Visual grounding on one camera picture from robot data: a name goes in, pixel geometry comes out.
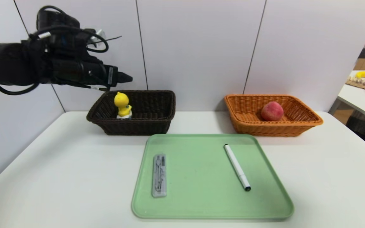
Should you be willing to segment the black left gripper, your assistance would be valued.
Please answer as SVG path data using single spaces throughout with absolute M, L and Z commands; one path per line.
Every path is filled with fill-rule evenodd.
M 117 72 L 117 67 L 82 61 L 82 84 L 104 87 L 115 87 L 117 83 L 129 83 L 133 77 L 123 72 Z

